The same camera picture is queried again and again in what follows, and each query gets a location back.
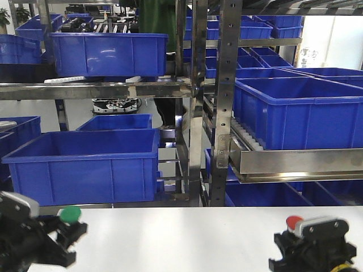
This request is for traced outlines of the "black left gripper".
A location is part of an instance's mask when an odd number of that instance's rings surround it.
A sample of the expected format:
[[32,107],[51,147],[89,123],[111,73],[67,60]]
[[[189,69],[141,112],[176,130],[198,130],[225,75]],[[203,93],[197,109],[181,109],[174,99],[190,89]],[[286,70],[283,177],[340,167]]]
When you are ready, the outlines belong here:
[[58,240],[60,219],[40,215],[39,203],[1,191],[1,271],[27,271],[32,264],[68,267],[76,260],[72,244]]

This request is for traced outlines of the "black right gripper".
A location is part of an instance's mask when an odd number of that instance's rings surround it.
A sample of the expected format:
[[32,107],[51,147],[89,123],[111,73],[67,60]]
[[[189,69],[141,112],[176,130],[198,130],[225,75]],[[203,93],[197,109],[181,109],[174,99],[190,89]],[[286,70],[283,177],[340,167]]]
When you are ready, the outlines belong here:
[[329,216],[304,219],[293,232],[274,234],[282,259],[269,259],[270,271],[357,271],[357,248],[346,242],[349,224]]

